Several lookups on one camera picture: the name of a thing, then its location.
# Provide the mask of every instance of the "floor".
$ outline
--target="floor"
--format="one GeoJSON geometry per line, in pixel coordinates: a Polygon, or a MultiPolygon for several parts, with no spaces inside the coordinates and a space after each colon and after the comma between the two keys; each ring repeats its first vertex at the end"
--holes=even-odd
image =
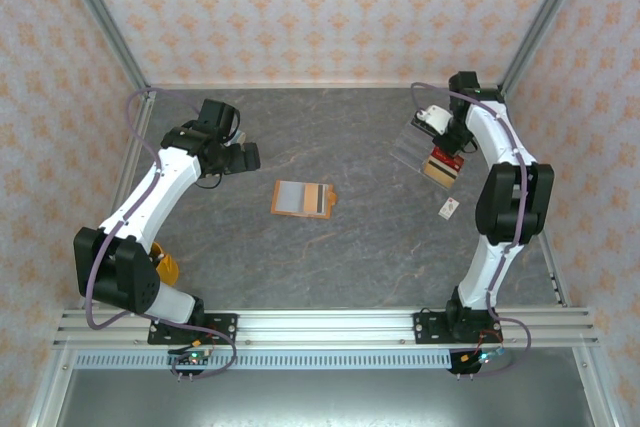
{"type": "Polygon", "coordinates": [[[193,384],[168,371],[73,373],[58,427],[593,426],[571,349],[504,375],[444,370],[255,370],[193,384]]]}
{"type": "MultiPolygon", "coordinates": [[[[182,93],[198,105],[212,98],[237,107],[262,168],[226,176],[215,190],[193,186],[180,199],[157,236],[180,265],[178,288],[209,309],[444,307],[476,249],[474,209],[487,166],[481,153],[467,155],[446,191],[394,158],[415,110],[408,89],[182,93]],[[277,179],[334,184],[331,219],[272,215],[277,179]],[[445,220],[438,211],[449,196],[460,206],[445,220]]],[[[159,145],[193,117],[159,94],[146,137],[159,145]]],[[[137,179],[150,164],[143,153],[137,179]]],[[[512,265],[498,303],[556,303],[536,240],[512,265]]]]}

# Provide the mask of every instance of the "gray marble floor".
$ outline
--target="gray marble floor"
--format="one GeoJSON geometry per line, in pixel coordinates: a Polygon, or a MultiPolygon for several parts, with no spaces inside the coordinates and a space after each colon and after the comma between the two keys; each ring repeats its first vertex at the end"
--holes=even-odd
{"type": "MultiPolygon", "coordinates": [[[[487,167],[481,153],[467,155],[447,192],[392,157],[414,111],[408,89],[182,93],[198,105],[212,98],[237,107],[262,168],[226,176],[215,190],[192,186],[180,199],[157,237],[179,262],[177,287],[207,308],[444,306],[475,252],[487,167]],[[277,179],[334,184],[331,219],[272,215],[277,179]],[[460,206],[444,220],[438,210],[449,195],[460,206]]],[[[159,145],[193,117],[159,94],[147,138],[159,145]]],[[[150,164],[143,153],[138,179],[150,164]]],[[[498,302],[555,303],[537,241],[514,262],[498,302]]]]}

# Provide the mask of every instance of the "white label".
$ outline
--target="white label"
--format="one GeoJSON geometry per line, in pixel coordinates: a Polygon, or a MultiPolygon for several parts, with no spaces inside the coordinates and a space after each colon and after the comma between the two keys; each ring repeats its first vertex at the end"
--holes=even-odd
{"type": "Polygon", "coordinates": [[[458,205],[460,205],[460,202],[449,197],[447,201],[444,203],[444,205],[442,206],[442,208],[440,209],[440,212],[438,212],[438,215],[440,217],[444,217],[445,219],[449,220],[449,217],[453,215],[453,213],[458,208],[458,205]]]}

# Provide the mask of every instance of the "orange patterned wall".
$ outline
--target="orange patterned wall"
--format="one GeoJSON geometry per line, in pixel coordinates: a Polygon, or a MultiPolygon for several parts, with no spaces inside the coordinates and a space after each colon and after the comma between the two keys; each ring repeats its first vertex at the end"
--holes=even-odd
{"type": "Polygon", "coordinates": [[[542,0],[106,0],[151,83],[498,82],[542,0]]]}
{"type": "Polygon", "coordinates": [[[125,79],[82,0],[0,0],[0,425],[24,425],[63,308],[72,241],[108,213],[125,79]]]}
{"type": "Polygon", "coordinates": [[[636,420],[639,86],[640,0],[567,0],[510,99],[525,144],[556,170],[547,229],[571,299],[594,308],[636,420]]]}

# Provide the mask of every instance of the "patterned wallpaper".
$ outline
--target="patterned wallpaper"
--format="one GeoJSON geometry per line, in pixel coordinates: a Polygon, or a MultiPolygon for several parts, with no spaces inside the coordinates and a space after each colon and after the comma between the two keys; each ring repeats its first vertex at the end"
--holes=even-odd
{"type": "Polygon", "coordinates": [[[593,306],[640,419],[640,0],[567,0],[510,99],[556,170],[547,222],[573,302],[593,306]]]}
{"type": "Polygon", "coordinates": [[[108,213],[132,89],[82,0],[0,0],[0,425],[31,408],[72,240],[108,213]]]}
{"type": "Polygon", "coordinates": [[[498,82],[542,0],[106,0],[151,83],[498,82]]]}

